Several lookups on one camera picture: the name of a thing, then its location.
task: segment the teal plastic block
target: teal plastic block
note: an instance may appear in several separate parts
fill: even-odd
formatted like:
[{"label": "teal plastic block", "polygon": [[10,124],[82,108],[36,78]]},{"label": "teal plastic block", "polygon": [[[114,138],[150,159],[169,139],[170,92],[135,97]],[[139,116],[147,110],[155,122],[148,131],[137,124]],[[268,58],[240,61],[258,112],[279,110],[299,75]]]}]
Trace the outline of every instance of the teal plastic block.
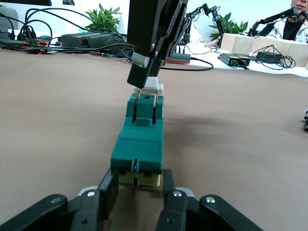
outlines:
[{"label": "teal plastic block", "polygon": [[126,118],[111,156],[111,169],[128,172],[161,174],[163,167],[163,96],[132,94]]}]

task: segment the cardboard box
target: cardboard box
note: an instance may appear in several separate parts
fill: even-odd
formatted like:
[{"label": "cardboard box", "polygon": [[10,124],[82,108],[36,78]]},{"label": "cardboard box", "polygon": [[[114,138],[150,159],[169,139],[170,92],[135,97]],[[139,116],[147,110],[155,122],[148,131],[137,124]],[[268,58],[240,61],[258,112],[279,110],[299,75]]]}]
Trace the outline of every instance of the cardboard box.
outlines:
[{"label": "cardboard box", "polygon": [[[306,65],[308,60],[308,44],[303,42],[294,42],[273,37],[256,37],[251,52],[257,54],[256,51],[261,51],[262,48],[270,45],[274,45],[282,55],[292,57],[296,62],[296,66],[304,67]],[[272,52],[273,48],[268,48],[264,51]]]},{"label": "cardboard box", "polygon": [[253,43],[253,37],[225,33],[223,34],[220,48],[224,51],[229,51],[231,54],[237,53],[249,55]]}]

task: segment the green plant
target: green plant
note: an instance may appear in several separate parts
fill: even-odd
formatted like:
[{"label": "green plant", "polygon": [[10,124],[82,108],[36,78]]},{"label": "green plant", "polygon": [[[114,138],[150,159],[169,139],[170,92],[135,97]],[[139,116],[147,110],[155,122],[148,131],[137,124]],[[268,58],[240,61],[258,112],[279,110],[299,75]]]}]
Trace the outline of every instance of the green plant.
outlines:
[{"label": "green plant", "polygon": [[112,11],[112,8],[109,10],[104,9],[101,4],[99,4],[99,7],[100,7],[99,11],[89,10],[86,13],[94,22],[96,22],[103,29],[97,26],[95,23],[91,23],[90,25],[86,26],[86,28],[95,31],[118,33],[117,25],[119,24],[120,21],[118,18],[114,18],[113,15],[121,14],[118,12],[120,10],[120,7],[116,8],[114,11]]},{"label": "green plant", "polygon": [[[244,34],[244,31],[247,30],[248,22],[241,21],[240,25],[235,23],[231,18],[231,13],[226,14],[224,17],[219,15],[222,27],[224,28],[225,33],[229,34]],[[209,25],[209,27],[217,29],[217,26]],[[210,34],[212,38],[211,41],[216,40],[219,37],[219,33]]]}]

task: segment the power adapter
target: power adapter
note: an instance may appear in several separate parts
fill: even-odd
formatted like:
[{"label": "power adapter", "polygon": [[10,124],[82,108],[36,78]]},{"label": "power adapter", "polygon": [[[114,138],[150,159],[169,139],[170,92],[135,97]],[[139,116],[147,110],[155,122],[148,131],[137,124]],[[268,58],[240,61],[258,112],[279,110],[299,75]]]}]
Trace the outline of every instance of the power adapter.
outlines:
[{"label": "power adapter", "polygon": [[221,54],[220,60],[228,65],[228,66],[235,66],[235,67],[244,67],[246,68],[250,63],[250,58],[244,54]]},{"label": "power adapter", "polygon": [[267,63],[267,64],[277,64],[280,59],[282,59],[282,55],[274,54],[272,52],[261,52],[259,51],[256,56],[257,62]]},{"label": "power adapter", "polygon": [[240,65],[241,62],[241,58],[237,55],[225,53],[221,54],[220,60],[228,66],[235,66],[236,64]]}]

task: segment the table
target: table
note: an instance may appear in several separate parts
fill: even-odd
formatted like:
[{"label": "table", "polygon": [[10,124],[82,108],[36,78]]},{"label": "table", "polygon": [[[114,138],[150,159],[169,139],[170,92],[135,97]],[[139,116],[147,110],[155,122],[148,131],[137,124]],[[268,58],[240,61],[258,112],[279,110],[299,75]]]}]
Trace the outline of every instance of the table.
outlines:
[{"label": "table", "polygon": [[[0,223],[47,195],[98,185],[125,117],[130,64],[0,51]],[[251,70],[161,70],[164,168],[265,231],[307,230],[308,79]],[[154,230],[161,188],[120,187],[106,230]]]}]

